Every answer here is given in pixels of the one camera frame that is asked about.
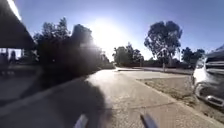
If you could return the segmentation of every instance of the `roof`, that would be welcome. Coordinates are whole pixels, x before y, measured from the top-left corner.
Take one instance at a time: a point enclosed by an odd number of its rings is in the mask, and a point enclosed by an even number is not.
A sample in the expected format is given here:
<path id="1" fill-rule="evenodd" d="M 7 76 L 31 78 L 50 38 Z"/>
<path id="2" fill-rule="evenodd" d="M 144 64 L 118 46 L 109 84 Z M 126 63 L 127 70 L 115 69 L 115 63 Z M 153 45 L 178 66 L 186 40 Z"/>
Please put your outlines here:
<path id="1" fill-rule="evenodd" d="M 7 0 L 0 0 L 0 12 L 0 48 L 33 49 L 35 43 L 32 37 Z"/>
<path id="2" fill-rule="evenodd" d="M 208 54 L 206 54 L 206 56 L 209 58 L 224 56 L 224 49 L 219 49 L 214 52 L 208 53 Z"/>

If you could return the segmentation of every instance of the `car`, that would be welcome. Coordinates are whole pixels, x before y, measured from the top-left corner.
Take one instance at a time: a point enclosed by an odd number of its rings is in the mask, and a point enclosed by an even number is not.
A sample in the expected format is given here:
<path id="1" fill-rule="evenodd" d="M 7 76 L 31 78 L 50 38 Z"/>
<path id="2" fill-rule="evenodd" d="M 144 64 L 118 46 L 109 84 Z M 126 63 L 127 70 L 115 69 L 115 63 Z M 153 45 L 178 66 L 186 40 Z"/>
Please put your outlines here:
<path id="1" fill-rule="evenodd" d="M 193 93 L 218 107 L 224 107 L 224 49 L 201 57 L 192 76 Z"/>

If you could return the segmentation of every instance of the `blue sky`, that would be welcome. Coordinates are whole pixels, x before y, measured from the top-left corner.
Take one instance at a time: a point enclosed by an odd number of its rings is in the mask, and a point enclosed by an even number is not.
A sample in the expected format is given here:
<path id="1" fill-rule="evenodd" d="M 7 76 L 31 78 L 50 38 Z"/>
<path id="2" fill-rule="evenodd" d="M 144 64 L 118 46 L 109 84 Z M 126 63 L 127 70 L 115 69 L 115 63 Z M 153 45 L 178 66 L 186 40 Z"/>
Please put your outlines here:
<path id="1" fill-rule="evenodd" d="M 209 52 L 224 44 L 223 0 L 15 0 L 15 4 L 31 34 L 39 32 L 43 22 L 56 23 L 62 17 L 67 18 L 70 30 L 78 23 L 91 28 L 92 22 L 104 19 L 125 33 L 124 43 L 130 41 L 145 59 L 151 53 L 144 38 L 158 21 L 173 20 L 180 25 L 182 48 Z"/>

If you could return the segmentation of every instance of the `curb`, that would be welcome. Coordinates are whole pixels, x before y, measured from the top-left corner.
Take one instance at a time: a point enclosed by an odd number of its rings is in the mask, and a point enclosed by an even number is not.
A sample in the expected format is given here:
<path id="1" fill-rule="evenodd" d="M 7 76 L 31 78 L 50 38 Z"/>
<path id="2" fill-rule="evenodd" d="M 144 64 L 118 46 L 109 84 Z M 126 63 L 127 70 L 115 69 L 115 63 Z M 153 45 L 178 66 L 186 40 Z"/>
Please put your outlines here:
<path id="1" fill-rule="evenodd" d="M 24 99 L 21 99 L 21 100 L 18 100 L 18 101 L 15 101 L 11 104 L 8 104 L 2 108 L 0 108 L 0 118 L 14 112 L 15 110 L 18 110 L 19 108 L 21 107 L 24 107 L 24 106 L 27 106 L 27 105 L 30 105 L 38 100 L 41 100 L 55 92 L 58 92 L 64 88 L 66 88 L 67 86 L 69 86 L 70 82 L 74 82 L 74 81 L 78 81 L 80 79 L 83 79 L 83 77 L 81 78 L 76 78 L 76 79 L 73 79 L 71 81 L 68 81 L 68 82 L 65 82 L 63 84 L 60 84 L 58 86 L 55 86 L 55 87 L 52 87 L 52 88 L 49 88 L 45 91 L 42 91 L 42 92 L 38 92 L 30 97 L 27 97 L 27 98 L 24 98 Z"/>
<path id="2" fill-rule="evenodd" d="M 154 92 L 162 95 L 163 97 L 167 97 L 172 102 L 175 102 L 176 104 L 178 104 L 182 108 L 190 111 L 192 114 L 194 114 L 194 115 L 196 115 L 196 116 L 198 116 L 198 117 L 200 117 L 200 118 L 202 118 L 202 119 L 204 119 L 204 120 L 212 123 L 214 126 L 216 126 L 218 128 L 223 128 L 224 127 L 224 125 L 222 123 L 218 122 L 217 120 L 203 115 L 202 113 L 200 113 L 200 112 L 196 111 L 195 109 L 193 109 L 193 108 L 185 105 L 183 102 L 174 99 L 173 97 L 169 96 L 168 94 L 162 93 L 162 92 L 160 92 L 160 91 L 158 91 L 158 90 L 156 90 L 156 89 L 154 89 L 154 88 L 152 88 L 150 86 L 147 86 L 146 84 L 144 84 L 144 83 L 142 83 L 142 82 L 140 82 L 140 81 L 138 81 L 136 79 L 133 79 L 133 78 L 129 77 L 129 76 L 126 76 L 126 77 L 129 78 L 129 79 L 131 79 L 131 80 L 133 80 L 133 81 L 135 81 L 135 82 L 137 82 L 138 84 L 140 84 L 142 86 L 146 86 L 146 87 L 150 88 L 152 91 L 154 91 Z"/>
<path id="3" fill-rule="evenodd" d="M 162 73 L 170 73 L 170 74 L 181 74 L 181 75 L 192 75 L 193 73 L 187 73 L 187 72 L 175 72 L 175 71 L 160 71 L 160 70 L 153 70 L 153 69 L 143 69 L 143 68 L 134 68 L 134 69 L 141 69 L 143 71 L 152 71 L 152 72 L 162 72 Z"/>

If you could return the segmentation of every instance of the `sun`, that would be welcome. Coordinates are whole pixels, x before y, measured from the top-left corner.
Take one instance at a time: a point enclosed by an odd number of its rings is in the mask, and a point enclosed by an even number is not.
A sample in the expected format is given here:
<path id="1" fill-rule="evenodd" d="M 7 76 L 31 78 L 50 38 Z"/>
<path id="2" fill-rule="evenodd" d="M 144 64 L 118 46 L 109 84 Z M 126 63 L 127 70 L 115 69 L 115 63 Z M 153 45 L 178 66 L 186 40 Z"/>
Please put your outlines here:
<path id="1" fill-rule="evenodd" d="M 114 47 L 127 43 L 122 29 L 109 21 L 96 20 L 90 25 L 90 29 L 94 43 L 106 52 L 111 52 Z"/>

